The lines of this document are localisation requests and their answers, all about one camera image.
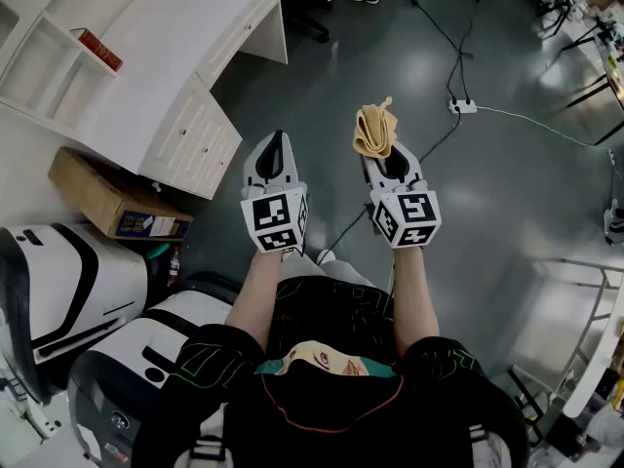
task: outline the extension cord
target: extension cord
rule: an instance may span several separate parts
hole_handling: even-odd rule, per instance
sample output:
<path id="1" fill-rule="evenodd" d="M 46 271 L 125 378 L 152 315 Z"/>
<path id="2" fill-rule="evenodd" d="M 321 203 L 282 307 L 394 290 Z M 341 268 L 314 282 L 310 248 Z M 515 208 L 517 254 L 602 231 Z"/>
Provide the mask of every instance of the extension cord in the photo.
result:
<path id="1" fill-rule="evenodd" d="M 477 104 L 472 100 L 449 100 L 448 110 L 452 114 L 473 114 L 477 112 Z"/>

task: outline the gray floor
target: gray floor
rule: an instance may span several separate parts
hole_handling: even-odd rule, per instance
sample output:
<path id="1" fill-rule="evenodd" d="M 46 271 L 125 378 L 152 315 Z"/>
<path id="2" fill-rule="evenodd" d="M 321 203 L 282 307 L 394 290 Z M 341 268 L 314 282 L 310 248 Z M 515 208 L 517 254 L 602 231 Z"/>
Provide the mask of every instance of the gray floor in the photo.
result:
<path id="1" fill-rule="evenodd" d="M 456 41 L 475 6 L 475 0 L 421 2 Z M 560 110 L 598 75 L 579 51 L 547 68 L 569 40 L 561 33 L 543 42 L 534 14 L 528 0 L 480 4 L 465 47 L 475 55 L 465 61 L 469 94 L 478 105 L 522 113 L 594 141 L 622 113 L 610 92 L 593 104 Z M 213 270 L 244 278 L 254 247 L 239 204 L 242 164 L 275 129 L 290 135 L 299 175 L 308 183 L 306 241 L 313 254 L 332 243 L 368 200 L 351 145 L 360 106 L 392 96 L 399 138 L 416 156 L 452 127 L 445 85 L 455 51 L 408 0 L 376 6 L 334 0 L 330 12 L 316 15 L 331 30 L 329 44 L 287 24 L 288 66 L 238 55 L 214 88 L 244 140 L 212 202 L 172 196 L 196 217 L 182 253 L 184 275 Z M 458 75 L 452 87 L 460 97 Z M 621 259 L 619 247 L 607 247 L 601 232 L 612 173 L 604 150 L 481 111 L 464 117 L 423 172 L 443 216 L 425 253 L 442 333 L 462 341 L 490 373 L 514 359 L 514 344 L 538 302 L 534 290 L 543 279 L 533 256 Z M 373 236 L 370 222 L 361 220 L 335 252 L 386 287 L 391 251 Z"/>

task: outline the book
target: book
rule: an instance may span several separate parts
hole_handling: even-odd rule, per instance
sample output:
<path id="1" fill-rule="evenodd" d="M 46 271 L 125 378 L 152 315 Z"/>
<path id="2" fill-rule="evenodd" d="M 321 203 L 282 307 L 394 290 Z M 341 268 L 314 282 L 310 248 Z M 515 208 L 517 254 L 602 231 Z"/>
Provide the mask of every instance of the book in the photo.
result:
<path id="1" fill-rule="evenodd" d="M 98 56 L 113 71 L 119 71 L 119 68 L 124 62 L 104 47 L 104 44 L 102 44 L 89 29 L 80 27 L 70 29 L 69 32 L 78 38 L 78 41 Z"/>

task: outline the cardboard box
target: cardboard box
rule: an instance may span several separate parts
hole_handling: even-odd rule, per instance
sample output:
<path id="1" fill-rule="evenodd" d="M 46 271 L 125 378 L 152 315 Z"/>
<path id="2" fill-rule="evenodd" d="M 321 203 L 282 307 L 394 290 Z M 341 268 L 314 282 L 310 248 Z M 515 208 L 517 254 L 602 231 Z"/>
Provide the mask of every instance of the cardboard box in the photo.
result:
<path id="1" fill-rule="evenodd" d="M 160 199 L 137 175 L 62 147 L 48 173 L 62 196 L 114 239 L 182 241 L 193 217 Z"/>

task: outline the yellow cloth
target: yellow cloth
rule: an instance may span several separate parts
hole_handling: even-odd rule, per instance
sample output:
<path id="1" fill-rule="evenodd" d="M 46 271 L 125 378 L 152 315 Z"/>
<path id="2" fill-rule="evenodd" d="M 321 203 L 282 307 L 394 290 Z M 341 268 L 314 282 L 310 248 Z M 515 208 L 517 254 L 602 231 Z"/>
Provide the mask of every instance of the yellow cloth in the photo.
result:
<path id="1" fill-rule="evenodd" d="M 365 105 L 358 111 L 355 121 L 353 147 L 360 154 L 370 158 L 387 158 L 392 144 L 397 139 L 394 133 L 397 119 L 386 110 L 392 103 L 387 97 L 381 105 Z"/>

